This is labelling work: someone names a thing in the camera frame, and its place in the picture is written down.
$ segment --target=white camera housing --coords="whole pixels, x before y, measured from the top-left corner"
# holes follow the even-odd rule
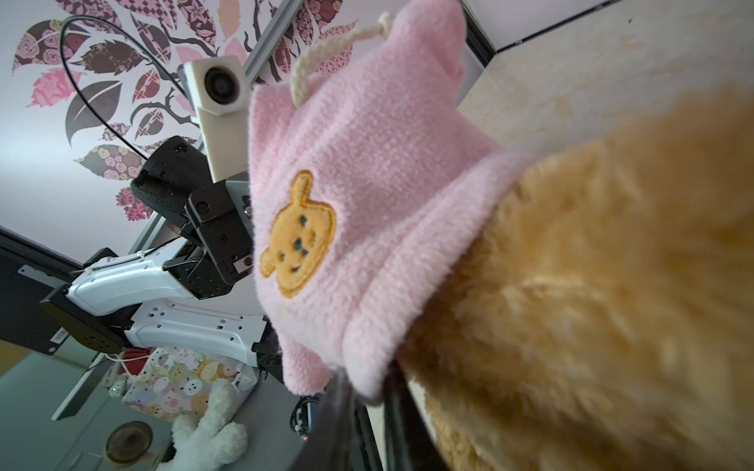
[[[226,72],[235,89],[227,99],[213,98],[208,74]],[[248,164],[248,116],[251,84],[236,56],[211,57],[182,64],[179,70],[196,110],[213,182],[245,172]]]

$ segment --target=pink fleece garment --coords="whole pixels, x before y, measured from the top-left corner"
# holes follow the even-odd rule
[[[503,152],[455,110],[466,22],[457,0],[413,0],[384,44],[327,77],[299,108],[287,84],[255,89],[250,179],[255,263],[296,175],[335,210],[335,238],[292,298],[254,270],[284,380],[316,393],[344,367],[379,396],[388,363],[528,156]]]

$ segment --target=sticker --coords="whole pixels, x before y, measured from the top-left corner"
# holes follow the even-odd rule
[[[68,337],[68,332],[61,327],[55,332],[55,335],[52,336],[50,341],[54,344],[62,344],[63,341],[66,340],[66,337]]]

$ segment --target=white plush toy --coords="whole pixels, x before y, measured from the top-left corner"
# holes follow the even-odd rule
[[[244,454],[248,444],[246,428],[228,423],[235,412],[236,395],[227,380],[215,381],[207,413],[198,425],[188,415],[173,422],[176,456],[157,471],[217,471]]]

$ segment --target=brown plush fur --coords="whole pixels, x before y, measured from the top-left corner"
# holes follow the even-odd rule
[[[754,95],[529,169],[399,358],[456,471],[754,469]]]

